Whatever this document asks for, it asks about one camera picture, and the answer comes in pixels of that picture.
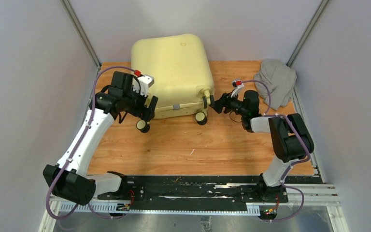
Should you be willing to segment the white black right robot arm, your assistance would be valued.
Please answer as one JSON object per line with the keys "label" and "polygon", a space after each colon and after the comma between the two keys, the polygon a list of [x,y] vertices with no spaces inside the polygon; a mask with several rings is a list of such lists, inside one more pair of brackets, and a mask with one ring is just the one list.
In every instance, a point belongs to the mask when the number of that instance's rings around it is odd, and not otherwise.
{"label": "white black right robot arm", "polygon": [[254,90],[244,93],[243,99],[223,93],[217,100],[210,96],[210,106],[218,114],[235,113],[241,117],[243,129],[250,133],[269,133],[274,157],[262,173],[254,194],[268,202],[283,191],[283,183],[290,169],[308,158],[314,143],[300,114],[262,115],[259,112],[259,94]]}

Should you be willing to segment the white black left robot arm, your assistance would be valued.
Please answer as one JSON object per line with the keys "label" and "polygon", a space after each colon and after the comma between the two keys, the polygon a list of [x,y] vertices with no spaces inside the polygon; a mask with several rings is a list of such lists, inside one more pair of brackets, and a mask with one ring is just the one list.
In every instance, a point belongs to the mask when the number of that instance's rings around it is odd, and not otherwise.
{"label": "white black left robot arm", "polygon": [[148,102],[149,89],[155,80],[139,71],[133,74],[114,72],[112,81],[92,97],[84,123],[65,154],[56,165],[47,165],[43,176],[50,193],[78,205],[87,205],[95,196],[111,194],[122,200],[128,195],[127,177],[108,171],[88,175],[92,157],[106,131],[127,114],[137,117],[137,130],[147,133],[155,116],[158,98]]}

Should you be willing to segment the cream suitcase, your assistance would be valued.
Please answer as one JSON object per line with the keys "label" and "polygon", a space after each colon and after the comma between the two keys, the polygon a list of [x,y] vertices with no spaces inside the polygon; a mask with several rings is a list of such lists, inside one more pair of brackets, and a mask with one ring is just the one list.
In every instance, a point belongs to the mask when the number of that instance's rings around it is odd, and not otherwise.
{"label": "cream suitcase", "polygon": [[193,115],[208,121],[214,80],[202,40],[195,34],[140,39],[131,48],[131,68],[154,78],[155,119]]}

